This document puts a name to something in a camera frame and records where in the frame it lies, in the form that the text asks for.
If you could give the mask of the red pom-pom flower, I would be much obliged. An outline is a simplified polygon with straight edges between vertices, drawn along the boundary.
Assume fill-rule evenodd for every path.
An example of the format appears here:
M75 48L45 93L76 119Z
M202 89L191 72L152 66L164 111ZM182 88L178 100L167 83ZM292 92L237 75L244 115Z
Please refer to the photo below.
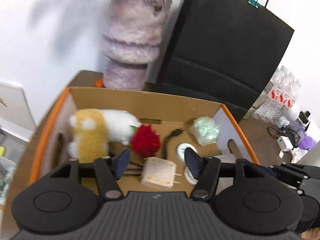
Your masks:
M154 157L161 148L160 136L152 130L151 125L141 125L135 130L130 148L143 159Z

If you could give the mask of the white charger plug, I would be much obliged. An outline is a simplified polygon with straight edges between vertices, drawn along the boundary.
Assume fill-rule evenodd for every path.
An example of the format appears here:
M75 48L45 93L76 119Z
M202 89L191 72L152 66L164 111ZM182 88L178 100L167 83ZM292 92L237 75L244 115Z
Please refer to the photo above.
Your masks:
M173 161L158 157L147 158L143 165L141 183L145 186L170 189L176 181L177 165Z

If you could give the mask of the crumpled tissue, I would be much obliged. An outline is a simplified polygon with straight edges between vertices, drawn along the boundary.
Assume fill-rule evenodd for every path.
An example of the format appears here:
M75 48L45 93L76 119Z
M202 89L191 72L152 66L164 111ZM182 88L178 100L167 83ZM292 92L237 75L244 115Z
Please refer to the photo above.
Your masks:
M290 152L292 155L291 163L295 164L298 163L300 159L302 159L308 153L308 150L293 148Z

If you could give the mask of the purple packet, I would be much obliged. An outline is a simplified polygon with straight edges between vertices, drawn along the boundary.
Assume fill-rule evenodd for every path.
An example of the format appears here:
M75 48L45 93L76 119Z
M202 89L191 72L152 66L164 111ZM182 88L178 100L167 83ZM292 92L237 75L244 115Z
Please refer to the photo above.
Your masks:
M300 136L298 147L302 150L311 150L314 148L317 144L315 140L312 139L312 137L308 136L304 130L300 130L298 132L298 135Z

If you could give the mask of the iridescent crumpled wrapper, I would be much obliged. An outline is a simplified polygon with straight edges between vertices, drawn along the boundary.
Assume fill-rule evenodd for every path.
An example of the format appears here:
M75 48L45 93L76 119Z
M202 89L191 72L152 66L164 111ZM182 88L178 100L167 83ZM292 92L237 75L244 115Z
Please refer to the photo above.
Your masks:
M216 143L220 128L221 125L215 122L213 118L203 116L194 120L189 132L195 137L199 145L207 146Z

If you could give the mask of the white power adapter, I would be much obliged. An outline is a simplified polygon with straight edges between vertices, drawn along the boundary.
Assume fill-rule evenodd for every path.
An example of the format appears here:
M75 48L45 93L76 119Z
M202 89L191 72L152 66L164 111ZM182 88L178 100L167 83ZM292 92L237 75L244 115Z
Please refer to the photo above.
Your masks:
M280 136L277 138L277 144L280 147L280 150L283 152L287 152L293 149L293 145L289 139L289 137L286 136Z

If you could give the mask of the yellow white plush toy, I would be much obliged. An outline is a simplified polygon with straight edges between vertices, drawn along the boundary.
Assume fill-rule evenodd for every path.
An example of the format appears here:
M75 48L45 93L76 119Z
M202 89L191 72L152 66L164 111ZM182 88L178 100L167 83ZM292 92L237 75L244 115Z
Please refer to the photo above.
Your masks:
M92 163L97 158L108 156L111 142L129 146L142 125L127 111L95 108L76 111L68 123L72 130L68 154L80 163Z

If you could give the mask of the red cardboard box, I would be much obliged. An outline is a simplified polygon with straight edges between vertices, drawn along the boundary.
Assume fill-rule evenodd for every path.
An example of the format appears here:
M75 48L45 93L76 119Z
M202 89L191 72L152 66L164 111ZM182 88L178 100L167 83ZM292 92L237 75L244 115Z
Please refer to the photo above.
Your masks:
M242 158L258 162L223 104L152 92L66 88L44 124L29 181L34 183L68 159L92 163L124 148L131 154L114 165L118 173L129 161L145 166L165 162L182 173L185 163L178 158L178 145L188 143L202 157L215 156L229 154L230 140Z

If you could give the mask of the water bottle pack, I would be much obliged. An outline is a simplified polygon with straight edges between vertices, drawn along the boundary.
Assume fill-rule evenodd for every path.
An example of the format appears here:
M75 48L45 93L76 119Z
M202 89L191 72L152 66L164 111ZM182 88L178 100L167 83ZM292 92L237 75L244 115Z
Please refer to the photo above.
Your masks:
M270 81L253 103L253 117L276 125L278 118L295 105L301 84L286 67L276 69Z

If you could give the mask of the black paper shopping bag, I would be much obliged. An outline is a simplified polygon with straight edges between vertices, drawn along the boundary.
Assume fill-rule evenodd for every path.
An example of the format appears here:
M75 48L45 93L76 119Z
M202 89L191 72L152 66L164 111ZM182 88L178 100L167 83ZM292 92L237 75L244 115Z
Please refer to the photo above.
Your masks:
M158 90L223 103L240 121L276 71L293 33L248 0L184 0Z

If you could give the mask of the pink purple ceramic vase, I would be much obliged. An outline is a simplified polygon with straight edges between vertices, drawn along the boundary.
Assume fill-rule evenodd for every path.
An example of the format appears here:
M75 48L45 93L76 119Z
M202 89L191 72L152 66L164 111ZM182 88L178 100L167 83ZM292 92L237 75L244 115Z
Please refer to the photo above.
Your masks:
M101 29L106 88L142 90L148 64L160 55L172 0L111 0Z

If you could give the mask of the teal binder clip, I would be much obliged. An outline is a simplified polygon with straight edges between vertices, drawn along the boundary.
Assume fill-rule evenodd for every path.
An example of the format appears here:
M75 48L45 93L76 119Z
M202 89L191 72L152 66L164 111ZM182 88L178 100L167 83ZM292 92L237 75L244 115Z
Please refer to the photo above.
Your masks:
M248 4L258 9L260 7L260 3L258 1L259 0L248 0Z

